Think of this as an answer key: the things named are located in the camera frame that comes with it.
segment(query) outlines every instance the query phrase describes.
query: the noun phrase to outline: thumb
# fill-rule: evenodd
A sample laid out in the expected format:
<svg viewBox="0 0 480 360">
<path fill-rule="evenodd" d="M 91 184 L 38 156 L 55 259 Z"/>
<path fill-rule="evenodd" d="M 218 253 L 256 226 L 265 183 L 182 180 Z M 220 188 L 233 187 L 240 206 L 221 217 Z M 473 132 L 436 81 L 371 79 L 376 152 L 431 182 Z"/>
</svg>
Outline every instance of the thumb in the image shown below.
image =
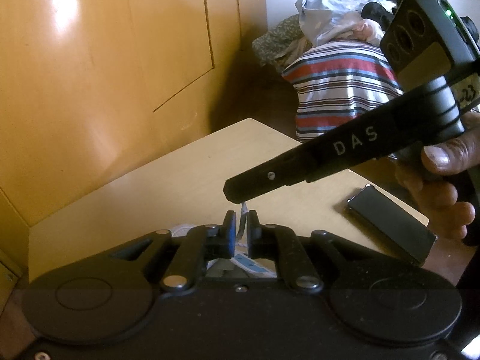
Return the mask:
<svg viewBox="0 0 480 360">
<path fill-rule="evenodd" d="M 422 152 L 423 165 L 431 173 L 451 176 L 480 164 L 480 128 Z"/>
</svg>

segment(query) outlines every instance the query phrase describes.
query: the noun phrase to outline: pile of clothes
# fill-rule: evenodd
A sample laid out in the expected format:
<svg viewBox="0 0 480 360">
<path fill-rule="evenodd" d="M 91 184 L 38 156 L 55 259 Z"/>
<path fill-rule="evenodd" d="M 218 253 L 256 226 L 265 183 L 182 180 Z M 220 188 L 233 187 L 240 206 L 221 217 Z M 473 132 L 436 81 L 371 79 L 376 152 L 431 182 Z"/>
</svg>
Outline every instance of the pile of clothes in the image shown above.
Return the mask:
<svg viewBox="0 0 480 360">
<path fill-rule="evenodd" d="M 313 47 L 335 39 L 360 40 L 379 47 L 402 0 L 298 0 L 299 14 L 282 21 L 254 40 L 261 65 L 279 73 Z M 473 39 L 479 34 L 469 17 L 462 17 Z"/>
</svg>

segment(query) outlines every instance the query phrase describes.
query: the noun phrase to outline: smartphone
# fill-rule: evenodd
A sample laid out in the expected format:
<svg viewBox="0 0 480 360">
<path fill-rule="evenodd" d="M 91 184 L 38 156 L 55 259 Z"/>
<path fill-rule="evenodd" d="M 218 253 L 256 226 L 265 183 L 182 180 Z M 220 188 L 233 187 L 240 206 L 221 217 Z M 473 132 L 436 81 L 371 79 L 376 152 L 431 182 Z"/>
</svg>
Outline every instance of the smartphone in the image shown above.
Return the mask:
<svg viewBox="0 0 480 360">
<path fill-rule="evenodd" d="M 351 214 L 367 224 L 399 257 L 423 265 L 437 237 L 420 221 L 387 198 L 373 185 L 367 185 L 347 202 Z"/>
</svg>

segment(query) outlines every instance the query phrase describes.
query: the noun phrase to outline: striped cloth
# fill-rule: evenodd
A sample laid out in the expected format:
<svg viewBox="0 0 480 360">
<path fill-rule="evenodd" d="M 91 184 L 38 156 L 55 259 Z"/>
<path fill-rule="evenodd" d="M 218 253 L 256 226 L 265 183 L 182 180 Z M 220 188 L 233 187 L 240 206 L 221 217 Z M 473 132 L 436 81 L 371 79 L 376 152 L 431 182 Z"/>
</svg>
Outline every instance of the striped cloth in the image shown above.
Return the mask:
<svg viewBox="0 0 480 360">
<path fill-rule="evenodd" d="M 306 142 L 402 94 L 380 48 L 335 40 L 283 73 L 298 93 L 297 138 Z"/>
</svg>

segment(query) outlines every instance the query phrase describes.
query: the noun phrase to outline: metal rivet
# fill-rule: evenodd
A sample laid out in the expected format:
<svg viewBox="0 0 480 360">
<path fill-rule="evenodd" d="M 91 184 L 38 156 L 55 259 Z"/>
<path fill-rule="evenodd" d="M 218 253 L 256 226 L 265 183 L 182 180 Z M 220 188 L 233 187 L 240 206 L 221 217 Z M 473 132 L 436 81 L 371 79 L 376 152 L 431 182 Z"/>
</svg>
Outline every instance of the metal rivet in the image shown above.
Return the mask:
<svg viewBox="0 0 480 360">
<path fill-rule="evenodd" d="M 35 360 L 50 360 L 50 356 L 45 352 L 37 352 L 34 357 Z"/>
<path fill-rule="evenodd" d="M 247 291 L 248 291 L 248 287 L 247 287 L 247 286 L 236 286 L 236 287 L 235 287 L 235 291 L 236 291 L 236 292 L 247 292 Z"/>
<path fill-rule="evenodd" d="M 176 274 L 172 276 L 167 276 L 163 279 L 163 284 L 170 288 L 183 288 L 187 283 L 187 279 L 183 276 L 178 276 Z"/>
<path fill-rule="evenodd" d="M 305 290 L 315 290 L 320 285 L 320 280 L 313 276 L 302 276 L 295 283 Z"/>
<path fill-rule="evenodd" d="M 448 360 L 448 356 L 442 352 L 437 352 L 433 355 L 431 360 Z"/>
</svg>

